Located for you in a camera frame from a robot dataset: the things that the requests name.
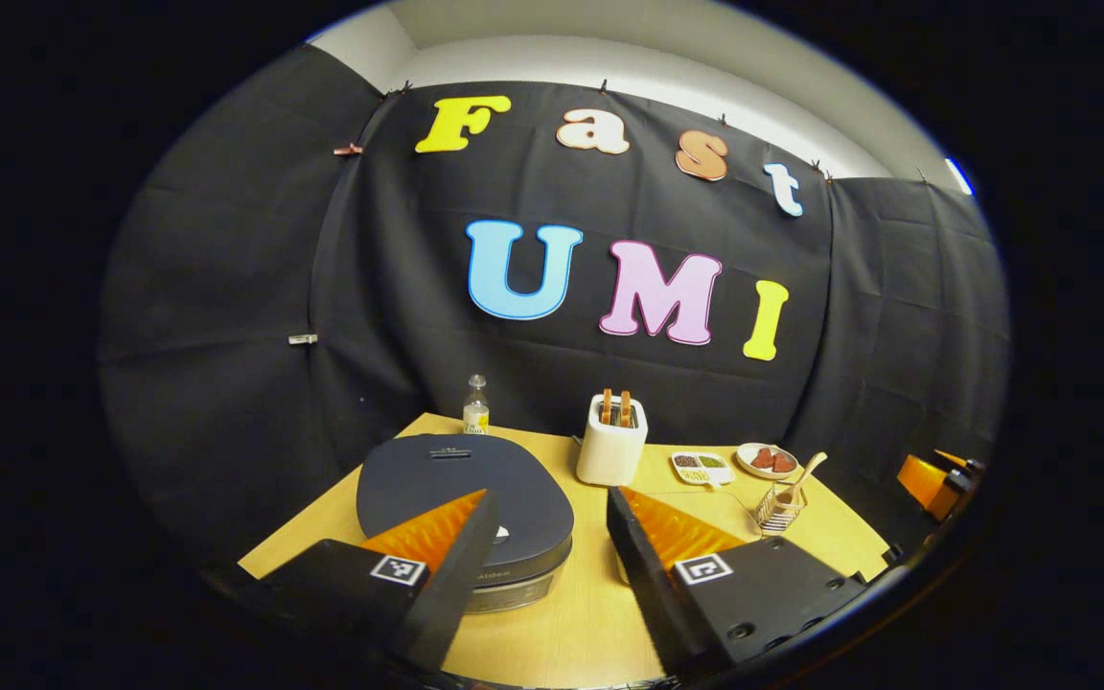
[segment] yellow letter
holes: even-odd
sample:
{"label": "yellow letter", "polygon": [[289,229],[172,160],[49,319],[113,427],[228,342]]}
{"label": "yellow letter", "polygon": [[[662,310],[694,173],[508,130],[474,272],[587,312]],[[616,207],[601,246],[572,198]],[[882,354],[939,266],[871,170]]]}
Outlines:
{"label": "yellow letter", "polygon": [[752,338],[744,342],[744,357],[767,362],[778,353],[778,348],[774,348],[774,333],[778,332],[781,306],[788,300],[789,293],[774,280],[758,279],[757,295],[761,297],[757,322],[752,325]]}
{"label": "yellow letter", "polygon": [[564,114],[564,121],[555,131],[555,139],[571,149],[599,149],[604,153],[628,151],[625,141],[625,120],[606,110],[577,109]]}
{"label": "yellow letter", "polygon": [[491,110],[507,113],[508,96],[467,96],[464,98],[442,98],[433,104],[437,108],[437,117],[433,118],[433,127],[428,136],[416,144],[417,153],[431,151],[461,151],[468,147],[468,140],[463,136],[467,127],[473,135],[479,135],[488,126]]}

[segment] table surface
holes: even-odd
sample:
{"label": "table surface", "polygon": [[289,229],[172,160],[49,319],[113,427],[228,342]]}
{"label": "table surface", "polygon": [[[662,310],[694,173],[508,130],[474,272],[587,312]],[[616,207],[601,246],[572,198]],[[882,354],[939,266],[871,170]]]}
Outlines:
{"label": "table surface", "polygon": [[[461,432],[460,420],[424,414],[399,436]],[[561,485],[573,506],[573,551],[548,597],[509,612],[463,616],[443,671],[527,687],[601,687],[662,676],[636,598],[619,580],[606,526],[607,490],[575,476],[577,442],[499,426],[490,426],[490,435],[523,446]],[[669,459],[676,450],[721,455],[735,471],[735,481],[719,489],[680,481]],[[773,482],[736,468],[733,450],[735,446],[647,445],[629,486],[744,541],[756,541],[761,535],[747,511]],[[246,554],[241,566],[263,577],[320,539],[360,544],[364,534],[355,516],[359,480],[355,468]],[[875,530],[816,477],[807,479],[803,493],[807,505],[784,537],[842,575],[858,571],[868,581],[880,575],[885,569],[881,554],[889,545]]]}

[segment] wire utensil holder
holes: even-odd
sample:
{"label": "wire utensil holder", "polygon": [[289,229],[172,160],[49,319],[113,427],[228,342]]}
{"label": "wire utensil holder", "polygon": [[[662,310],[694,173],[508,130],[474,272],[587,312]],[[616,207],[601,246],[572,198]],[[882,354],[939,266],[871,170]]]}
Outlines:
{"label": "wire utensil holder", "polygon": [[803,490],[794,490],[790,481],[775,481],[765,498],[761,499],[757,510],[753,511],[762,537],[786,532],[789,523],[797,519],[803,508],[807,507],[807,497]]}

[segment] white plate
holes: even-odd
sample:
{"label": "white plate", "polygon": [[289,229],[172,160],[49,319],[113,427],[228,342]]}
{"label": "white plate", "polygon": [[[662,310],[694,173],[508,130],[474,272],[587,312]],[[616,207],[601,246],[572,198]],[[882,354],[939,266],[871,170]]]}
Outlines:
{"label": "white plate", "polygon": [[[771,468],[754,468],[751,466],[752,460],[757,459],[757,454],[762,448],[769,448],[772,454],[784,454],[792,460],[795,460],[795,466],[789,468],[789,471],[773,471]],[[788,450],[779,448],[778,446],[772,446],[769,443],[745,443],[735,449],[735,464],[741,468],[749,470],[749,475],[755,475],[762,477],[762,479],[786,479],[786,477],[795,474],[795,470],[800,468],[798,464],[798,458],[792,455]]]}

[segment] wooden spoon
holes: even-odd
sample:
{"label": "wooden spoon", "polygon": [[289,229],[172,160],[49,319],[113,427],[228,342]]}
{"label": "wooden spoon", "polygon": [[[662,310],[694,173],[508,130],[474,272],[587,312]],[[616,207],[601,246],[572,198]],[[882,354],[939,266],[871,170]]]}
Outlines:
{"label": "wooden spoon", "polygon": [[798,490],[800,490],[800,486],[803,486],[803,481],[806,481],[807,476],[811,475],[811,470],[815,470],[815,468],[819,466],[820,463],[824,463],[825,459],[827,458],[828,455],[825,454],[811,455],[811,459],[807,461],[807,467],[803,468],[803,475],[798,476],[798,479],[795,481],[795,484],[789,486],[789,489],[784,490],[782,493],[778,495],[779,501],[782,501],[783,503],[794,503],[796,506],[803,505],[802,501],[795,501],[795,498],[798,497]]}

